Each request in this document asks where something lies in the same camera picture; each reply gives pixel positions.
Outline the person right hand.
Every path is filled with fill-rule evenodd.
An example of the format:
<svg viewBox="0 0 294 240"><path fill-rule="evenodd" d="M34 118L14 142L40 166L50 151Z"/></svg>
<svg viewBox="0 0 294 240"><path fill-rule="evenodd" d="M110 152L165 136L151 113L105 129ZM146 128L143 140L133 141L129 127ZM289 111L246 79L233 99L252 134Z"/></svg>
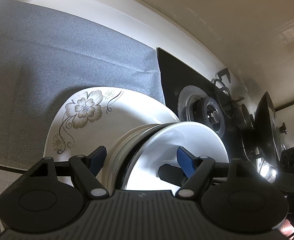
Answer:
<svg viewBox="0 0 294 240"><path fill-rule="evenodd" d="M286 237L293 237L294 236L294 227L290 223L289 220L285 220L281 225L279 231Z"/></svg>

